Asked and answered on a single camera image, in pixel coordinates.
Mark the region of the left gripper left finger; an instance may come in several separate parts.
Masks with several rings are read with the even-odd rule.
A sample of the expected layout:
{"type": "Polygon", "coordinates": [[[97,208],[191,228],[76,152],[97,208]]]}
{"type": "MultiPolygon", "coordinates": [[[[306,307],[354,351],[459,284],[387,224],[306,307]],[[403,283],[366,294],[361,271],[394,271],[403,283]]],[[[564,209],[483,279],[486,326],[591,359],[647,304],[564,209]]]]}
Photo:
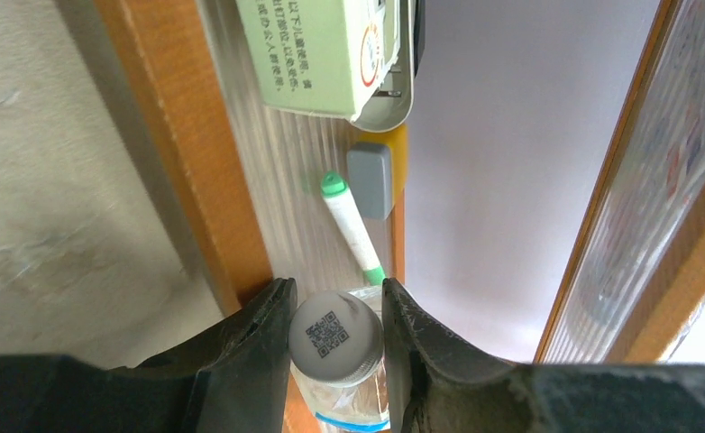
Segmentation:
{"type": "Polygon", "coordinates": [[[0,432],[279,432],[292,279],[134,368],[0,355],[0,432]]]}

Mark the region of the clear bottle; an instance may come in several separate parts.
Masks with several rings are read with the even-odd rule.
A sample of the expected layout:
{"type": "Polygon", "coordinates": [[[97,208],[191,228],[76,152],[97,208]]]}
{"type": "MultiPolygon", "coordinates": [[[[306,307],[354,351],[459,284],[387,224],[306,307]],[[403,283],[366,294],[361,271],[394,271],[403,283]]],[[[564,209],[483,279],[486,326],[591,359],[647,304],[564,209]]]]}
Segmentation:
{"type": "Polygon", "coordinates": [[[292,373],[310,412],[346,432],[390,428],[380,286],[326,290],[299,304],[288,331],[292,373]]]}

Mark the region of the grey yellow eraser block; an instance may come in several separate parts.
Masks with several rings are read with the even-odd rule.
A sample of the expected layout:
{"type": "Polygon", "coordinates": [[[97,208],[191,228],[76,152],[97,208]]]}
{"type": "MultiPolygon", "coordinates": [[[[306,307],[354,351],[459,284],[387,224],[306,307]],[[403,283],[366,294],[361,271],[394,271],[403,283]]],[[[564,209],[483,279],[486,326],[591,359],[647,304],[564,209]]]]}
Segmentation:
{"type": "Polygon", "coordinates": [[[407,182],[407,126],[358,134],[346,161],[348,183],[361,215],[387,219],[407,182]]]}

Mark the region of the white box on bottom shelf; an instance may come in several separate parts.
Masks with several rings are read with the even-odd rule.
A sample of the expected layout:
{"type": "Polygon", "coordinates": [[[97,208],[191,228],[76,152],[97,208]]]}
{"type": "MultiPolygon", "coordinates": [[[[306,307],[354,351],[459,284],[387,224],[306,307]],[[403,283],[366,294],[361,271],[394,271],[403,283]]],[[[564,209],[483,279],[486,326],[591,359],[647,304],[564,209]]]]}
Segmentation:
{"type": "Polygon", "coordinates": [[[356,120],[398,57],[397,1],[237,2],[266,106],[356,120]]]}

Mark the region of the wooden three-tier shelf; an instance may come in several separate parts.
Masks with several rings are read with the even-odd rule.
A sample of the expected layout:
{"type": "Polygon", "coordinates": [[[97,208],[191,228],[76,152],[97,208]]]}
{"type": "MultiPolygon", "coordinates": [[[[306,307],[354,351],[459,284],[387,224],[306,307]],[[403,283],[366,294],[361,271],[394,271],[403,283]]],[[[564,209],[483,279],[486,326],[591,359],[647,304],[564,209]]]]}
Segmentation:
{"type": "Polygon", "coordinates": [[[348,183],[344,154],[364,131],[263,103],[237,2],[96,6],[218,298],[241,310],[292,279],[296,311],[316,292],[371,286],[320,189],[331,170],[348,183]]]}

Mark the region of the green white marker pen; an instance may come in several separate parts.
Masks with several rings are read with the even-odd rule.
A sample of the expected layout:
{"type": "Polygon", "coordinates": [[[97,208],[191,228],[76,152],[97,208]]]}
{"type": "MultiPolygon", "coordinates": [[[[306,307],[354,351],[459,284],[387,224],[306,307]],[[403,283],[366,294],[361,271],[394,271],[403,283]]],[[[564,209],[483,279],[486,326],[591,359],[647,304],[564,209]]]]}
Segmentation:
{"type": "Polygon", "coordinates": [[[381,265],[347,181],[336,171],[321,179],[321,196],[356,262],[371,286],[381,285],[386,273],[381,265]]]}

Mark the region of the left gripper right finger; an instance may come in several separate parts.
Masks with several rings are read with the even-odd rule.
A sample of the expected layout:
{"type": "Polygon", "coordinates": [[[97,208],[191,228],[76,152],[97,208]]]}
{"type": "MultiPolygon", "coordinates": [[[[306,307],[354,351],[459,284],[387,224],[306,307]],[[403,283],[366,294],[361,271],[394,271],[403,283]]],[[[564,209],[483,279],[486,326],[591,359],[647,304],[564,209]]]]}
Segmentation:
{"type": "Polygon", "coordinates": [[[705,364],[516,364],[382,285],[395,432],[705,432],[705,364]]]}

